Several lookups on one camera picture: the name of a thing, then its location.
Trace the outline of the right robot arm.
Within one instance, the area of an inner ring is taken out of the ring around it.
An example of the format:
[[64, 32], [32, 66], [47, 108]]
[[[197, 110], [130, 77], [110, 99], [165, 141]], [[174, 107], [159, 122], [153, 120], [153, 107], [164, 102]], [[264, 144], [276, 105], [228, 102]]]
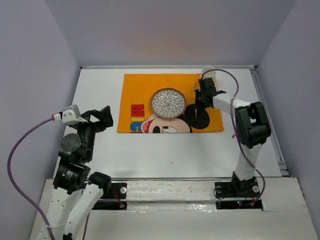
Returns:
[[264, 105], [260, 101], [247, 102], [217, 90], [214, 80], [202, 77], [195, 90], [195, 113], [213, 108], [230, 115], [235, 138], [239, 146], [237, 166], [231, 181], [215, 183], [214, 194], [218, 200], [226, 198], [258, 199], [263, 190], [259, 188], [256, 175], [262, 173], [256, 164], [263, 144], [271, 135], [271, 126]]

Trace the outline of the yellow Mickey Mouse cloth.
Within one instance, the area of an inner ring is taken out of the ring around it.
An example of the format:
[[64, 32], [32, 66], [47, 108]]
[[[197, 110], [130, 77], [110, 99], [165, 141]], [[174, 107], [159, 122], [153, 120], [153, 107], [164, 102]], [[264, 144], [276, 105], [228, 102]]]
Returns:
[[[194, 85], [198, 73], [125, 74], [118, 118], [118, 133], [179, 134], [223, 131], [223, 117], [218, 109], [201, 109], [195, 117]], [[163, 88], [174, 88], [186, 97], [187, 107], [176, 118], [161, 118], [153, 113], [151, 97]]]

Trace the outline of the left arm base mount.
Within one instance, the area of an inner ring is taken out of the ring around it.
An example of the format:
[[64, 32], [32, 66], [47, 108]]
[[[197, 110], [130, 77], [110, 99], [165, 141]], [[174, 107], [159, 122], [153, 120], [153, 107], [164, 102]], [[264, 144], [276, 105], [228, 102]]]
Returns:
[[127, 191], [126, 182], [112, 182], [111, 189], [94, 205], [93, 210], [123, 211], [127, 209]]

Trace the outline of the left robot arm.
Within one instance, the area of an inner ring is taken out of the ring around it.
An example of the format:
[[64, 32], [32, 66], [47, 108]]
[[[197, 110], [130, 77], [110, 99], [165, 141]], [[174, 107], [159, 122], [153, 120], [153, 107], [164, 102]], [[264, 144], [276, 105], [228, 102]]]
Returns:
[[109, 175], [90, 173], [86, 165], [93, 159], [96, 134], [114, 124], [110, 106], [80, 113], [77, 105], [71, 105], [63, 108], [61, 120], [76, 132], [60, 142], [60, 161], [39, 240], [74, 240], [94, 205], [112, 188]]

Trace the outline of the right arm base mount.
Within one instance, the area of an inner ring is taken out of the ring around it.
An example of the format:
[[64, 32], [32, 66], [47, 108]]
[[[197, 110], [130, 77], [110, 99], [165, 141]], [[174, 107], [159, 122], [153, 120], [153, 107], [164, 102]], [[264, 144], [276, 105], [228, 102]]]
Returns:
[[217, 210], [259, 209], [263, 210], [263, 203], [257, 199], [260, 195], [258, 183], [255, 182], [248, 190], [235, 193], [231, 189], [230, 181], [214, 183], [213, 195], [216, 198]]

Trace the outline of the copper knife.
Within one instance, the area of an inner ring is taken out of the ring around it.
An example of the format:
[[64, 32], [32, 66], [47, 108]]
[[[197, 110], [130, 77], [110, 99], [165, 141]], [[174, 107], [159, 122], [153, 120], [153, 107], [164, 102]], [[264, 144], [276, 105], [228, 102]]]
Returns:
[[195, 111], [195, 118], [197, 119], [197, 110], [198, 110], [198, 85], [197, 83], [194, 84], [194, 93], [195, 93], [195, 100], [194, 100], [194, 111]]

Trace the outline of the white ceramic mug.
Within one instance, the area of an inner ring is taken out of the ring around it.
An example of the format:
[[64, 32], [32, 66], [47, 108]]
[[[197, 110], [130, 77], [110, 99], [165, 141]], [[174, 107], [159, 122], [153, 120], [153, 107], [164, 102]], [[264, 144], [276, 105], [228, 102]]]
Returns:
[[217, 83], [217, 73], [215, 69], [211, 66], [206, 66], [201, 71], [201, 79], [212, 78], [213, 82]]

